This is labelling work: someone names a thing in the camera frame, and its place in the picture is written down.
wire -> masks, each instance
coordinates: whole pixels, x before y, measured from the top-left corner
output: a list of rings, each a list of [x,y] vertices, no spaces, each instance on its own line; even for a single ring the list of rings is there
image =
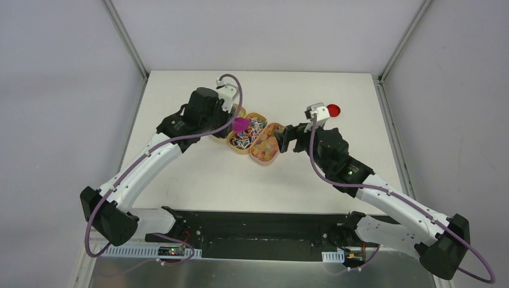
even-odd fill
[[[175,137],[175,138],[171,138],[171,139],[162,141],[161,143],[159,143],[157,145],[154,145],[154,147],[149,149],[149,151],[148,151],[149,154],[152,154],[158,148],[161,148],[162,146],[171,144],[172,142],[175,142],[175,141],[180,141],[180,140],[184,140],[184,139],[198,138],[198,137],[204,137],[204,136],[208,136],[208,135],[212,135],[212,134],[218,133],[219,131],[223,131],[225,128],[227,128],[228,126],[230,126],[233,123],[233,121],[235,120],[235,118],[237,118],[237,116],[238,116],[238,114],[239,114],[239,112],[240,112],[240,110],[242,108],[242,86],[240,85],[240,81],[237,79],[237,77],[235,77],[234,75],[231,75],[231,74],[221,75],[221,77],[219,77],[219,80],[223,80],[225,77],[232,78],[235,81],[235,83],[237,84],[237,87],[238,87],[239,104],[238,104],[238,108],[236,109],[236,111],[233,114],[233,117],[230,120],[228,120],[228,122],[225,123],[223,126],[217,128],[217,129],[214,129],[212,131],[205,132],[205,133],[194,134],[194,135],[178,136],[178,137]],[[127,175],[129,175],[129,173],[131,173],[131,171],[133,171],[134,168],[136,166],[138,166],[146,157],[147,157],[147,154],[143,154],[131,166],[129,166],[129,168],[127,168],[124,171],[124,173],[122,173],[122,175],[120,175],[120,177],[115,181],[115,183],[113,184],[113,187],[117,187],[118,185],[120,185],[120,183],[125,179],[125,177],[127,177]],[[106,194],[101,198],[101,200],[99,200],[99,202],[95,206],[94,210],[90,214],[90,218],[88,219],[88,223],[86,225],[86,230],[85,230],[85,251],[86,251],[87,255],[92,257],[92,258],[96,258],[98,256],[101,256],[111,245],[111,243],[106,244],[106,246],[104,246],[104,248],[101,251],[99,251],[97,254],[94,254],[90,250],[90,231],[92,230],[92,223],[94,222],[94,219],[95,219],[95,216],[97,215],[97,212],[99,211],[101,206],[103,206],[103,204],[106,201],[106,199],[108,199],[108,197],[112,193],[113,193],[113,190],[109,189],[106,192]]]
[[[375,189],[375,190],[382,191],[382,192],[384,192],[386,194],[389,194],[389,196],[394,196],[394,197],[398,198],[399,200],[405,202],[407,205],[409,205],[410,207],[414,208],[415,210],[417,210],[421,214],[423,214],[426,218],[428,218],[429,220],[433,221],[433,216],[431,216],[431,214],[429,214],[428,212],[426,212],[425,210],[423,210],[422,208],[420,208],[419,206],[417,206],[416,204],[414,204],[413,202],[411,202],[407,198],[399,195],[398,193],[389,193],[389,190],[387,190],[386,188],[378,187],[376,185],[367,185],[367,184],[343,184],[343,183],[337,183],[337,182],[331,181],[331,180],[327,179],[326,177],[324,177],[320,173],[318,168],[316,167],[315,158],[314,158],[314,155],[313,155],[314,154],[313,153],[313,145],[314,145],[314,142],[315,142],[315,133],[316,133],[316,115],[313,116],[313,125],[312,125],[312,128],[311,128],[311,137],[310,137],[310,141],[309,141],[309,159],[311,160],[311,166],[312,166],[313,170],[318,175],[318,177],[321,178],[321,180],[323,180],[323,181],[325,181],[325,182],[327,182],[327,183],[329,183],[329,184],[331,184],[333,186],[338,186],[338,187],[370,188],[370,189]],[[467,243],[463,238],[458,236],[458,234],[454,233],[451,229],[449,229],[442,222],[436,220],[435,224],[437,224],[440,228],[444,229],[454,239],[458,240],[468,250],[470,250],[477,257],[477,259],[479,259],[479,261],[481,261],[481,263],[484,265],[484,267],[488,271],[488,274],[490,275],[490,279],[485,279],[485,278],[479,277],[479,276],[477,276],[477,275],[475,275],[475,274],[473,274],[473,273],[471,273],[469,271],[464,270],[461,267],[458,267],[459,271],[461,271],[461,272],[465,273],[466,275],[468,275],[468,276],[470,276],[470,277],[472,277],[472,278],[474,278],[476,280],[479,280],[481,282],[488,283],[488,284],[495,283],[495,281],[496,281],[495,272],[493,271],[493,269],[490,266],[490,264],[488,263],[488,261],[481,255],[481,253],[479,253],[474,247],[472,247],[469,243]]]
[[[162,235],[162,234],[159,234],[159,233],[154,233],[154,235],[158,236],[158,237],[161,237],[161,238],[163,238],[165,240],[168,240],[168,241],[173,241],[175,243],[182,244],[182,246],[187,246],[189,249],[191,249],[191,255],[189,255],[187,258],[184,258],[184,259],[180,260],[179,262],[173,262],[173,263],[168,263],[168,262],[161,261],[161,265],[163,265],[163,266],[172,266],[172,265],[177,265],[177,264],[183,264],[183,263],[188,262],[189,260],[191,260],[193,258],[194,253],[195,253],[194,248],[190,244],[186,243],[185,241],[180,241],[178,239],[173,239],[171,237],[168,237],[166,235]],[[141,266],[147,264],[148,262],[151,262],[151,261],[159,262],[160,260],[161,259],[159,259],[159,258],[147,259],[147,260],[144,260],[143,262],[140,262],[140,263],[132,266],[131,268],[129,268],[129,269],[125,270],[125,271],[122,271],[120,273],[117,273],[117,274],[104,274],[101,271],[98,271],[98,274],[101,275],[101,277],[104,277],[104,278],[114,278],[114,277],[117,277],[117,276],[122,276],[124,274],[127,274],[127,273],[129,273],[131,271],[134,271],[134,270],[140,268]]]
[[[375,256],[378,254],[378,251],[380,251],[380,245],[378,245],[378,247],[376,247],[375,252],[373,252],[373,254],[369,257],[369,259],[367,259],[367,261],[366,261],[364,264],[362,264],[362,265],[361,265],[361,266],[359,266],[359,267],[354,267],[354,268],[352,268],[352,269],[350,269],[350,270],[348,270],[348,269],[344,269],[344,270],[341,270],[341,271],[340,271],[340,272],[338,272],[338,273],[332,273],[332,272],[327,271],[327,269],[325,269],[325,267],[324,267],[324,264],[323,264],[323,263],[322,263],[322,267],[323,267],[324,271],[325,271],[327,274],[329,274],[330,276],[339,276],[339,275],[342,275],[343,273],[345,273],[345,272],[349,272],[349,271],[351,271],[351,270],[353,270],[353,269],[355,269],[355,270],[359,271],[359,269],[364,269],[364,267],[365,267],[366,265],[368,265],[368,264],[369,264],[369,263],[373,260],[373,258],[375,258]]]

white bracket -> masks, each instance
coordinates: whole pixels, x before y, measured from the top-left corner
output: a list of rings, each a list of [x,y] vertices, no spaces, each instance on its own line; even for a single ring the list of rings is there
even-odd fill
[[[304,129],[304,132],[308,132],[311,130],[313,126],[313,117],[316,116],[317,128],[324,126],[327,120],[329,120],[329,118],[331,117],[331,115],[329,114],[329,109],[327,109],[327,107],[325,107],[325,105],[321,102],[309,106],[308,108],[306,108],[306,112],[309,112],[311,122],[307,124],[306,129]]]
[[[340,249],[336,252],[322,252],[322,261],[325,263],[344,263],[345,252]]]

purple object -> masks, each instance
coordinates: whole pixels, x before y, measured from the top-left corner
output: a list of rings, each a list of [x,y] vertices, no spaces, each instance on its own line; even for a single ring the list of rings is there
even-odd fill
[[[249,124],[251,123],[251,120],[237,117],[235,120],[233,120],[232,128],[234,132],[242,132],[249,127]]]

black joint housing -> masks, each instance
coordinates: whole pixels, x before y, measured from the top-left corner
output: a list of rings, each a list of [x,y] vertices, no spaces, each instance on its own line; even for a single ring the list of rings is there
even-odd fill
[[[447,227],[470,244],[470,227],[465,217],[459,214],[454,215]],[[444,232],[431,247],[420,243],[415,244],[414,248],[421,256],[419,262],[422,266],[433,275],[445,280],[453,278],[468,251],[463,244],[447,232]]]
[[[80,194],[85,220],[90,219],[92,211],[102,199],[97,191],[86,187]],[[101,233],[113,246],[126,243],[138,228],[137,217],[123,213],[108,201],[105,201],[95,215],[92,226]]]

colorful candy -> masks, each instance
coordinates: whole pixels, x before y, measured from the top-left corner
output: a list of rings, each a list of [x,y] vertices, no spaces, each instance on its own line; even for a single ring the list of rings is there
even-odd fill
[[[275,132],[282,132],[284,126],[273,123],[260,135],[251,148],[251,154],[261,161],[270,161],[279,152]]]
[[[238,149],[249,149],[258,135],[267,126],[267,121],[261,121],[258,117],[248,118],[251,120],[249,127],[243,132],[236,133],[230,139],[230,144]]]

